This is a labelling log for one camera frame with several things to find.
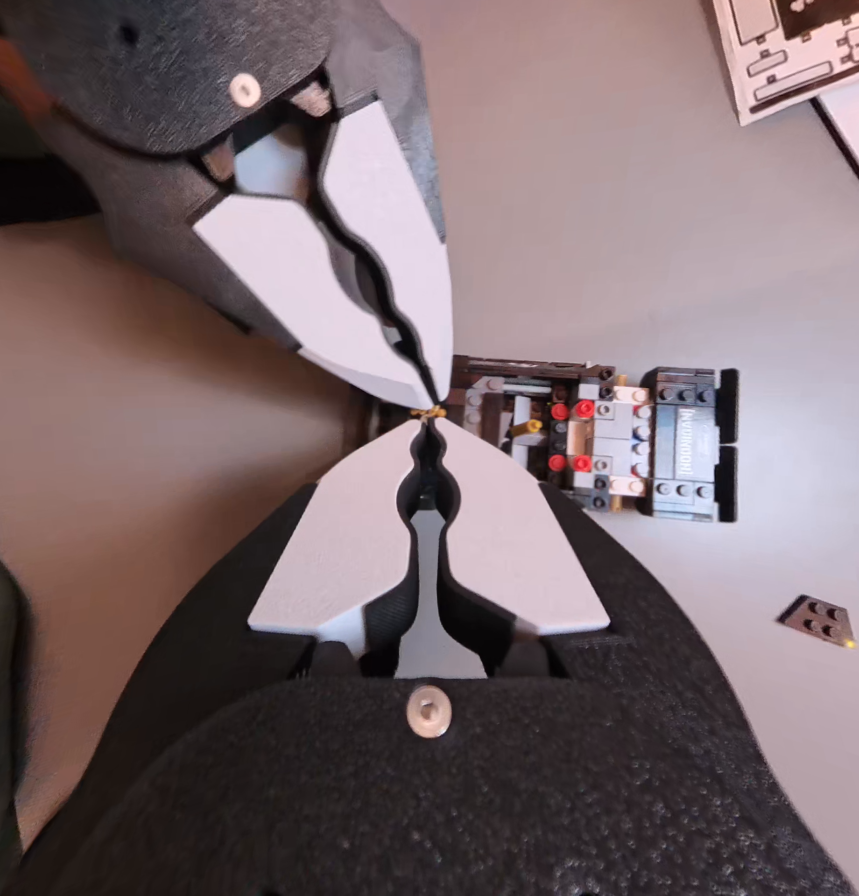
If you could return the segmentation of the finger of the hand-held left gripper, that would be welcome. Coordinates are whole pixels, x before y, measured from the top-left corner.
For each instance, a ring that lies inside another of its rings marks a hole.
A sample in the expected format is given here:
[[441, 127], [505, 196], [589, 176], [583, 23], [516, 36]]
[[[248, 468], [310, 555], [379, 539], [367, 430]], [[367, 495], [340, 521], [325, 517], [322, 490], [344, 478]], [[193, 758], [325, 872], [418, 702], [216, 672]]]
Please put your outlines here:
[[300, 346], [302, 357], [402, 407], [433, 401], [421, 376], [387, 342], [334, 273], [316, 222], [295, 201], [226, 196], [193, 230]]
[[383, 106], [364, 106], [334, 131], [323, 171], [325, 198], [348, 234], [378, 259], [381, 285], [412, 334], [419, 364], [398, 356], [378, 319], [339, 298], [327, 315], [327, 369], [397, 402], [446, 398], [454, 349], [448, 255]]

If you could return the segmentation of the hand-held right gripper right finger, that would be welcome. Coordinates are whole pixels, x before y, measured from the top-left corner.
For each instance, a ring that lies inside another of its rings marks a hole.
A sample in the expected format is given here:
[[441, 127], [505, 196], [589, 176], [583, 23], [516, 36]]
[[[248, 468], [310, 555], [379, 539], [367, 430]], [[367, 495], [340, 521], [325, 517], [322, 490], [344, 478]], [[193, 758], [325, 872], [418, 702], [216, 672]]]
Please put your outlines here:
[[446, 633], [479, 658], [514, 642], [593, 633], [611, 623], [542, 484], [448, 420], [429, 426], [445, 521], [437, 606]]

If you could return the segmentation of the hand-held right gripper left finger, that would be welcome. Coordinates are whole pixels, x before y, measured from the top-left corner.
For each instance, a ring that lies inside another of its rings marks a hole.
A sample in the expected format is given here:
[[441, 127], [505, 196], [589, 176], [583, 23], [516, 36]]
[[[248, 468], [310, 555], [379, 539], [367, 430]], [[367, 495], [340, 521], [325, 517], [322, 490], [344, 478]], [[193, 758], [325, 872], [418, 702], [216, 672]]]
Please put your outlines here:
[[424, 426], [411, 420], [340, 460], [318, 482], [247, 618], [259, 633], [372, 649], [367, 608], [403, 583], [412, 534], [398, 498]]

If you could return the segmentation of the lego car model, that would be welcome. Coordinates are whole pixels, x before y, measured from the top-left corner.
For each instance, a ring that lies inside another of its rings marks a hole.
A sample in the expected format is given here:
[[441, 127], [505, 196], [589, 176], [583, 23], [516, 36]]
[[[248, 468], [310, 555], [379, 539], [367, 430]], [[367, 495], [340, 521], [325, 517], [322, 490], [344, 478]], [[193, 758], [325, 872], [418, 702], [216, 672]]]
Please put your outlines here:
[[488, 442], [583, 509], [738, 517], [739, 370], [455, 355], [433, 415]]

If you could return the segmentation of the black wedge lego plate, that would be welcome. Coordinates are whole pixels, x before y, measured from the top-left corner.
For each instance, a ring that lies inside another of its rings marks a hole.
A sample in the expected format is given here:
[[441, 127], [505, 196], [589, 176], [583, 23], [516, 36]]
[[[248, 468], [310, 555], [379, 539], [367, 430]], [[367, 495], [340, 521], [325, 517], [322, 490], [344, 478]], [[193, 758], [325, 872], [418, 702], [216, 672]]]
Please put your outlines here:
[[800, 595], [776, 621], [794, 631], [845, 649], [857, 646], [848, 610], [809, 595]]

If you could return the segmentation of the lego sticker sheet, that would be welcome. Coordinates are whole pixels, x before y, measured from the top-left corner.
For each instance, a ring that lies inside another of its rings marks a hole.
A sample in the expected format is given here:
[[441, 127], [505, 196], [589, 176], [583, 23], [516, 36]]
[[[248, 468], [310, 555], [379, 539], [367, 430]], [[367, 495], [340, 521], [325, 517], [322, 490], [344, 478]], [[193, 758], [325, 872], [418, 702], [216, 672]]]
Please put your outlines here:
[[741, 126], [859, 83], [859, 1], [712, 6]]

